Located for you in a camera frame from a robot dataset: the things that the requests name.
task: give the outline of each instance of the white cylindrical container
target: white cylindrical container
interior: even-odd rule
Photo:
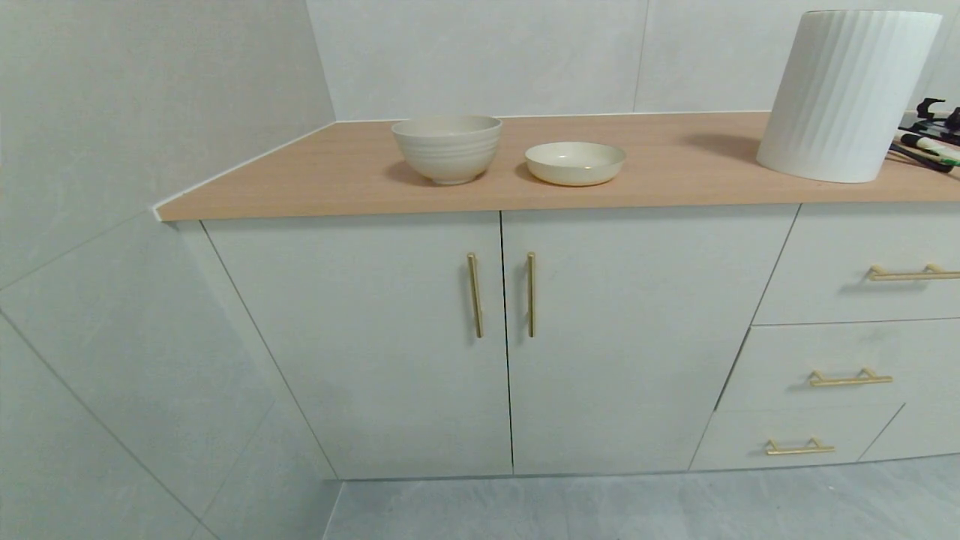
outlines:
[[[807,12],[756,160],[813,180],[876,178],[941,15]]]

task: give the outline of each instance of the countertop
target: countertop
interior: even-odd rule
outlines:
[[[511,209],[584,209],[828,202],[960,201],[960,173],[888,157],[866,184],[829,184],[756,163],[768,113],[506,118],[496,159],[469,184],[417,174],[394,143],[394,122],[334,124],[227,172],[159,207],[163,221]],[[622,147],[608,184],[561,187],[527,171],[527,148],[557,140]]]

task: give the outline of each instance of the gold bar handle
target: gold bar handle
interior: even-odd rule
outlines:
[[[856,374],[856,377],[846,379],[827,379],[818,370],[813,370],[813,373],[810,374],[810,386],[853,386],[856,384],[881,384],[893,381],[893,377],[889,375],[879,376],[869,367],[861,369],[860,373]]]
[[[537,254],[527,254],[527,311],[530,316],[530,337],[537,334],[537,285],[534,281],[537,275]]]
[[[871,282],[928,282],[931,280],[960,280],[960,272],[948,272],[938,264],[928,264],[923,272],[892,274],[879,264],[870,267]]]
[[[473,321],[477,329],[477,338],[483,337],[483,309],[480,307],[480,283],[477,281],[477,255],[467,254],[470,269],[470,295],[473,297]]]
[[[777,446],[777,441],[773,439],[767,440],[767,446],[770,447],[767,449],[767,455],[826,454],[828,452],[836,452],[836,447],[824,446],[817,437],[810,437],[810,442],[806,443],[806,446],[802,448],[781,448]]]

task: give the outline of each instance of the bowl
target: bowl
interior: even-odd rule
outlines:
[[[527,168],[544,182],[597,185],[620,172],[627,153],[595,142],[550,142],[527,150]]]
[[[463,184],[487,170],[503,122],[491,116],[427,116],[393,126],[407,163],[437,184]]]

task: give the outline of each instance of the floor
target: floor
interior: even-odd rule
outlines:
[[[638,477],[350,482],[326,540],[960,539],[960,454]]]

